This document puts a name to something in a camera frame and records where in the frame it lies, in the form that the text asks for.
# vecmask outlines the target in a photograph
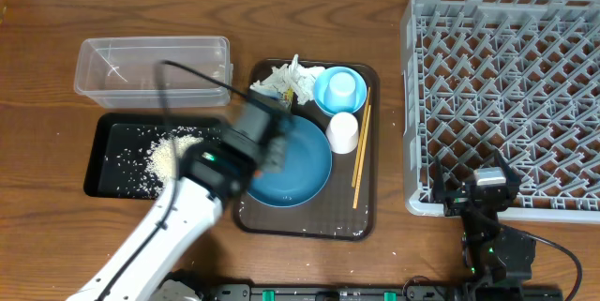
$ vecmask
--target plastic bin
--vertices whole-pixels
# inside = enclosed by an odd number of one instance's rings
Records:
[[[600,0],[411,0],[400,24],[404,200],[433,203],[494,149],[522,177],[504,219],[600,223]]]
[[[104,108],[158,108],[153,68],[168,59],[232,83],[229,41],[224,37],[90,38],[83,42],[75,92]],[[226,105],[229,91],[174,67],[165,67],[169,105]]]

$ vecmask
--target cable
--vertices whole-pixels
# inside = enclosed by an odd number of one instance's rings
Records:
[[[566,254],[569,258],[571,258],[571,260],[573,260],[573,263],[575,264],[575,267],[577,269],[577,278],[575,279],[575,285],[573,286],[573,289],[571,290],[571,293],[569,293],[569,295],[564,299],[564,301],[571,301],[575,298],[575,295],[578,293],[579,290],[579,286],[581,285],[581,280],[583,279],[583,269],[581,268],[581,262],[579,261],[578,257],[573,254],[572,251],[570,251],[567,248],[564,248],[563,246],[552,242],[550,240],[547,240],[541,236],[537,236],[535,234],[531,234],[529,232],[526,231],[521,231],[519,229],[516,229],[514,227],[510,227],[510,226],[506,226],[496,220],[492,220],[486,216],[483,215],[483,213],[481,213],[477,208],[472,207],[471,210],[474,212],[474,214],[480,218],[482,221],[484,221],[485,223],[498,227],[501,231],[503,229],[508,229],[508,230],[512,230],[514,232],[520,233],[521,235],[527,236],[528,238],[535,240],[537,242],[541,242],[542,244],[548,245],[550,247],[553,247],[559,251],[561,251],[562,253]]]
[[[167,130],[168,137],[171,140],[172,153],[173,153],[173,157],[175,160],[175,162],[174,162],[175,178],[174,178],[174,183],[173,183],[173,187],[172,187],[172,196],[171,196],[171,200],[169,201],[168,208],[165,210],[164,215],[162,216],[160,221],[157,223],[157,226],[155,227],[155,229],[150,234],[148,234],[148,237],[146,237],[145,240],[143,240],[143,242],[140,244],[140,246],[133,252],[133,254],[131,254],[131,256],[127,259],[127,261],[125,261],[123,263],[123,265],[121,266],[121,268],[119,268],[119,270],[114,274],[114,276],[111,278],[111,280],[106,285],[106,287],[104,287],[104,290],[102,290],[102,293],[100,293],[100,295],[98,296],[97,301],[103,301],[104,298],[111,293],[111,288],[114,286],[116,281],[119,280],[119,278],[121,278],[123,273],[125,273],[125,271],[129,267],[129,265],[131,263],[133,263],[135,258],[142,252],[142,250],[146,247],[146,245],[148,245],[148,243],[150,243],[150,241],[152,240],[152,238],[154,238],[154,236],[158,233],[158,231],[160,231],[160,229],[166,228],[165,221],[167,221],[167,218],[169,217],[171,211],[173,210],[173,205],[175,204],[175,201],[177,200],[177,194],[179,193],[179,187],[178,187],[179,161],[177,161],[177,144],[176,144],[175,138],[173,137],[173,134],[172,134],[172,132],[173,132],[172,126],[173,125],[171,124],[171,110],[169,109],[169,101],[167,100],[167,96],[165,95],[166,86],[165,86],[164,74],[162,72],[163,67],[165,65],[182,68],[182,69],[187,70],[195,75],[199,75],[203,78],[208,79],[207,76],[204,76],[200,72],[198,72],[194,69],[185,67],[185,66],[181,66],[175,62],[162,61],[155,65],[154,76],[155,76],[155,84],[157,85],[157,90],[158,90],[158,102],[160,103],[160,107],[162,108],[162,120],[163,120],[165,129]]]
[[[425,277],[425,276],[414,276],[414,277],[412,277],[412,278],[409,278],[409,279],[406,281],[406,283],[404,283],[404,286],[402,286],[402,296],[406,296],[406,293],[404,292],[404,290],[406,289],[407,285],[408,285],[408,284],[409,284],[411,281],[417,282],[417,281],[416,281],[416,278],[421,278],[421,279],[423,279],[423,280],[425,280],[425,281],[427,281],[427,282],[431,282],[431,280],[430,280],[428,277]],[[438,287],[436,287],[436,286],[431,286],[431,287],[433,287],[433,289],[435,290],[435,292],[436,292],[437,294],[439,294],[441,297],[445,298],[444,294],[443,294],[442,292],[440,292],[440,290],[438,289]]]
[[[228,84],[225,84],[223,82],[217,81],[217,80],[215,80],[212,77],[208,77],[208,76],[204,75],[203,73],[201,73],[198,70],[195,70],[193,68],[190,68],[190,67],[184,66],[184,65],[182,65],[180,63],[177,63],[177,62],[174,62],[174,61],[169,61],[169,60],[160,61],[160,62],[158,62],[158,64],[159,65],[165,65],[165,66],[173,66],[173,67],[176,67],[176,68],[183,69],[183,70],[185,70],[185,71],[187,71],[189,73],[192,73],[192,74],[194,74],[194,75],[196,75],[198,77],[204,78],[205,80],[207,80],[210,83],[214,83],[214,84],[216,84],[218,86],[222,86],[225,89],[227,89],[227,90],[235,93],[237,96],[240,96],[241,98],[244,98],[244,99],[248,100],[248,95],[247,94],[244,94],[243,92],[237,90],[236,88],[232,87],[231,85],[228,85]]]

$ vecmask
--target pair of chopsticks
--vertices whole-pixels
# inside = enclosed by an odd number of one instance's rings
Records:
[[[371,88],[367,91],[367,100],[365,101],[365,114],[363,114],[363,124],[360,128],[360,136],[358,137],[358,146],[356,147],[356,161],[354,162],[354,174],[352,175],[352,187],[354,188],[354,204],[353,209],[358,205],[358,193],[360,192],[360,182],[363,178],[363,164],[365,163],[365,150],[367,149],[368,124],[371,118]]]

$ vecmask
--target white tissue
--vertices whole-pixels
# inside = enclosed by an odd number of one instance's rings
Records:
[[[304,105],[313,100],[312,89],[317,77],[325,71],[324,67],[304,68],[298,64],[298,55],[293,57],[292,62],[281,68],[273,67],[273,73],[264,81],[257,81],[250,89],[269,96],[274,92],[284,94],[289,88],[297,95],[298,104]]]

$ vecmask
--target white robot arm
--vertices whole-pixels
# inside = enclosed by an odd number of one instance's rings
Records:
[[[182,178],[178,183],[172,211],[165,221],[166,229],[155,236],[131,262],[123,275],[111,287],[104,300],[147,300],[183,252],[206,230],[212,227],[222,213],[219,198],[192,180]],[[68,301],[94,301],[115,276],[117,271],[153,232],[163,218],[173,195],[173,182],[160,194],[146,217],[126,242]]]

